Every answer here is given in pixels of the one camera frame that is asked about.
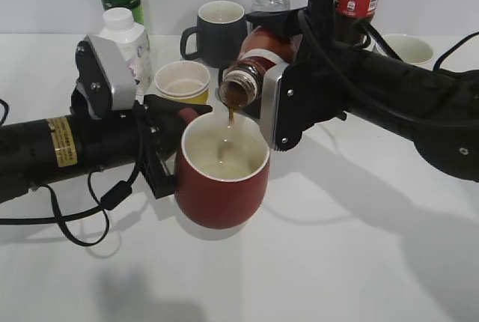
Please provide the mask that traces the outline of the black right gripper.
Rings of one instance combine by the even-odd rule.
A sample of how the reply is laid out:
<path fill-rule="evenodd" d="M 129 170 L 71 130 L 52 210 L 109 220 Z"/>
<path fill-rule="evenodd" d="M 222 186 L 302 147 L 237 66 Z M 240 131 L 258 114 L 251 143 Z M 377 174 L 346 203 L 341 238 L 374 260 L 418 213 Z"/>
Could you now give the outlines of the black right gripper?
<path fill-rule="evenodd" d="M 358 98 L 359 90 L 353 87 L 353 77 L 364 60 L 365 52 L 334 43 L 330 34 L 316 33 L 307 11 L 306 7 L 302 7 L 248 13 L 246 20 L 253 29 L 246 39 L 260 29 L 282 40 L 302 40 L 292 64 L 307 75 L 307 130 L 333 118 L 344 120 L 347 114 L 372 121 L 374 109 Z"/>

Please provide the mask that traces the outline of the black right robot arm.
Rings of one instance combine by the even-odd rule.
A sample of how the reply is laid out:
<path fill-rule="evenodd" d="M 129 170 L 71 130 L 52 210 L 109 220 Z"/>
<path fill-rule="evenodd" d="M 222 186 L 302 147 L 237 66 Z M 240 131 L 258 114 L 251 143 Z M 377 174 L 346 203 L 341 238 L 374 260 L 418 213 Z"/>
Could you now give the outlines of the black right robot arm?
<path fill-rule="evenodd" d="M 260 128 L 288 151 L 320 122 L 355 115 L 410 140 L 434 168 L 478 180 L 478 73 L 426 70 L 336 41 L 329 19 L 306 8 L 254 12 L 249 22 L 302 36 L 294 61 L 266 77 Z"/>

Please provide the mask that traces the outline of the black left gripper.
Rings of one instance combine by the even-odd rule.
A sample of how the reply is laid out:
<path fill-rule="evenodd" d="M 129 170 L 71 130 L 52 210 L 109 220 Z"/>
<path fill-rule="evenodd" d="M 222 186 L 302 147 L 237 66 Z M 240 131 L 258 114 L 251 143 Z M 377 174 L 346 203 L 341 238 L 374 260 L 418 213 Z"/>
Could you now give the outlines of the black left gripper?
<path fill-rule="evenodd" d="M 108 112 L 108 167 L 138 163 L 155 198 L 174 194 L 176 178 L 166 160 L 176 152 L 176 134 L 213 111 L 204 104 L 181 103 L 155 94 L 130 109 Z"/>

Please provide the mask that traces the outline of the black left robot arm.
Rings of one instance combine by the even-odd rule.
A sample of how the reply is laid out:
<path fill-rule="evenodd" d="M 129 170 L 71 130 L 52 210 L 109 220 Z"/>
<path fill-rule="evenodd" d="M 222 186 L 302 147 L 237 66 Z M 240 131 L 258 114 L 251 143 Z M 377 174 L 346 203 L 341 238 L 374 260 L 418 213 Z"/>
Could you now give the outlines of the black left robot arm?
<path fill-rule="evenodd" d="M 96 168 L 134 163 L 140 148 L 144 150 L 140 171 L 154 197 L 171 195 L 175 178 L 162 164 L 177 152 L 187 124 L 212 110 L 209 105 L 148 94 L 140 106 L 141 129 L 131 110 L 110 112 L 95 120 L 84 101 L 70 115 L 3 126 L 1 201 Z"/>

